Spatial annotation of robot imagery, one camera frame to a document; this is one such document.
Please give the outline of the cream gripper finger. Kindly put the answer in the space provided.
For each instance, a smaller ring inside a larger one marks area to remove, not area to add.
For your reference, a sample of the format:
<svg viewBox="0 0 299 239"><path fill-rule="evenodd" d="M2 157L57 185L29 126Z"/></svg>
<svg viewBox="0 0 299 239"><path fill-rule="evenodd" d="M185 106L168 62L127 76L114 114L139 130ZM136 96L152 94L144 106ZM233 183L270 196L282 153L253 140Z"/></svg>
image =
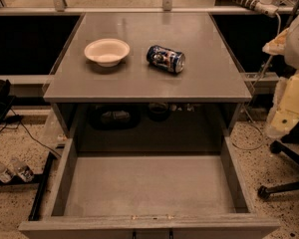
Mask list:
<svg viewBox="0 0 299 239"><path fill-rule="evenodd" d="M272 56L283 55L285 52L287 34L288 29L283 30L274 39L266 43L262 51Z"/></svg>
<svg viewBox="0 0 299 239"><path fill-rule="evenodd" d="M266 120L265 134L279 139L299 122L299 71L289 79L281 77L276 85L273 107Z"/></svg>

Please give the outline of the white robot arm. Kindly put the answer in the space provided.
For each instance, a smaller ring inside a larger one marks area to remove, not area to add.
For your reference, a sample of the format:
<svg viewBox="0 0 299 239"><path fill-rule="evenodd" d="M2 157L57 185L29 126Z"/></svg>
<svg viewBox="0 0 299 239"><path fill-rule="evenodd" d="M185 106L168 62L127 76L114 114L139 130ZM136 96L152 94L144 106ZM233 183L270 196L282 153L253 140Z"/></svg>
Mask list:
<svg viewBox="0 0 299 239"><path fill-rule="evenodd" d="M273 56L283 55L285 64L296 70L289 79L279 79L266 121L265 133L279 139L299 122L299 15L286 30L266 43L262 51Z"/></svg>

